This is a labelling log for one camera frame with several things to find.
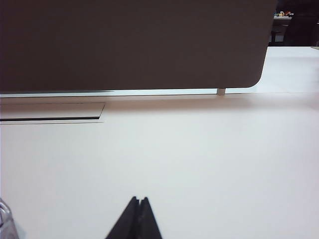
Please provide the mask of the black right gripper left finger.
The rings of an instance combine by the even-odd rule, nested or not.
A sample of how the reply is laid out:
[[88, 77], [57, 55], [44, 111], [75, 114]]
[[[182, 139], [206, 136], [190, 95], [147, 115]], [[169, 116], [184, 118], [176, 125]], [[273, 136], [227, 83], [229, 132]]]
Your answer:
[[136, 196], [133, 196], [122, 214], [117, 219], [116, 223], [106, 236], [107, 239], [132, 239], [132, 228], [135, 224], [136, 212], [139, 201]]

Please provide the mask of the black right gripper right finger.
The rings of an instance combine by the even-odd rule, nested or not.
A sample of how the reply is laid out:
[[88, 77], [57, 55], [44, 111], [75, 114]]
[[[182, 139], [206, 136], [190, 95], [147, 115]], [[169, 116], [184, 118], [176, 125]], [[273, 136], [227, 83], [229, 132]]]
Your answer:
[[140, 204], [139, 238], [161, 239], [160, 230], [147, 197], [142, 199]]

